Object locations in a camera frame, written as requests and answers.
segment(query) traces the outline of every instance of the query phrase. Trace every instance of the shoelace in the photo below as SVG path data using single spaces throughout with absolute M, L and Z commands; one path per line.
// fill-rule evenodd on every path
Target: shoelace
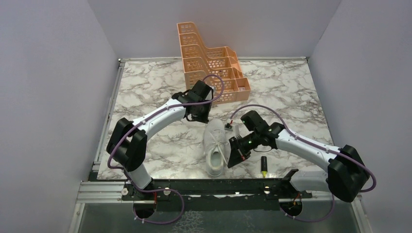
M 218 148 L 218 151 L 219 151 L 220 155 L 222 156 L 224 163 L 227 164 L 226 157 L 224 156 L 224 153 L 223 153 L 222 149 L 220 148 L 220 146 L 223 146 L 223 147 L 224 147 L 224 145 L 225 145 L 227 142 L 224 142 L 224 143 L 218 142 L 218 140 L 215 138 L 215 136 L 213 136 L 213 134 L 212 134 L 211 132 L 209 132 L 209 134 L 210 134 L 210 136 L 212 136 L 213 141 L 215 141 L 216 146 L 217 146 L 217 148 Z

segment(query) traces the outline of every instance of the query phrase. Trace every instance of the black plastic housing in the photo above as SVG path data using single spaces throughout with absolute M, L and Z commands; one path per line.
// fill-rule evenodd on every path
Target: black plastic housing
M 248 159 L 250 151 L 259 145 L 277 149 L 276 139 L 279 137 L 279 133 L 285 129 L 284 125 L 277 122 L 269 126 L 254 110 L 247 112 L 240 119 L 246 128 L 252 132 L 245 137 L 232 137 L 229 139 L 231 151 L 227 163 L 228 168 Z
M 346 145 L 340 149 L 340 152 L 364 165 L 355 148 Z M 337 156 L 329 162 L 328 178 L 326 179 L 329 190 L 337 198 L 345 202 L 352 202 L 368 181 L 369 173 L 341 156 Z
M 133 122 L 126 118 L 120 119 L 110 137 L 106 151 L 111 153 L 120 139 L 133 127 Z M 144 130 L 134 130 L 130 136 L 132 140 L 125 139 L 116 150 L 113 159 L 120 163 L 126 171 L 134 171 L 146 157 L 147 135 Z
M 206 83 L 198 80 L 192 89 L 187 90 L 185 93 L 178 92 L 173 94 L 172 99 L 178 100 L 181 103 L 199 103 L 206 101 L 206 98 L 210 93 L 213 97 L 213 89 Z M 208 123 L 211 108 L 212 103 L 187 106 L 185 117 L 188 121 Z

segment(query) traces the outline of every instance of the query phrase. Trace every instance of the red wire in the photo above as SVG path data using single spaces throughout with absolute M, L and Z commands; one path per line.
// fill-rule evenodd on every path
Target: red wire
M 157 192 L 154 192 L 154 206 L 157 204 Z
M 300 192 L 297 193 L 297 196 L 295 199 L 293 199 L 293 202 L 295 202 L 295 200 L 300 196 L 300 202 L 302 202 L 302 196 L 300 195 Z

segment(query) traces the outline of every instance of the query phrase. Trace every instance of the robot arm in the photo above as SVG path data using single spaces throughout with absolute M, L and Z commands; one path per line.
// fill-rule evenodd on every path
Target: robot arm
M 212 97 L 213 89 L 204 82 L 198 81 L 191 90 L 174 94 L 164 105 L 145 116 L 133 121 L 120 119 L 113 130 L 106 151 L 112 153 L 121 138 L 134 126 L 141 124 L 128 135 L 132 137 L 130 141 L 126 139 L 122 142 L 115 151 L 113 159 L 123 166 L 126 175 L 137 187 L 144 189 L 152 181 L 143 164 L 147 141 L 166 126 L 185 117 L 189 120 L 190 116 L 189 121 L 207 123 L 211 103 L 192 104 L 211 100 Z
M 245 137 L 235 136 L 229 142 L 231 154 L 228 167 L 235 166 L 250 157 L 250 151 L 258 145 L 270 146 L 272 149 L 285 150 L 294 153 L 319 166 L 323 171 L 298 171 L 290 177 L 290 184 L 296 191 L 329 191 L 339 199 L 352 202 L 369 179 L 369 173 L 353 162 L 342 158 L 332 151 L 340 152 L 363 165 L 363 162 L 351 146 L 343 148 L 328 146 L 311 140 L 293 131 L 291 135 L 280 123 L 268 125 L 256 111 L 249 111 L 241 117 L 249 131 Z

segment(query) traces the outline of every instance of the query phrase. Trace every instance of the yellow highlighter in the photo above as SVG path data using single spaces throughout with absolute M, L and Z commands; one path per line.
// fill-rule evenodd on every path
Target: yellow highlighter
M 268 173 L 268 159 L 266 156 L 260 158 L 260 172 L 262 173 L 263 178 L 266 178 L 266 174 Z

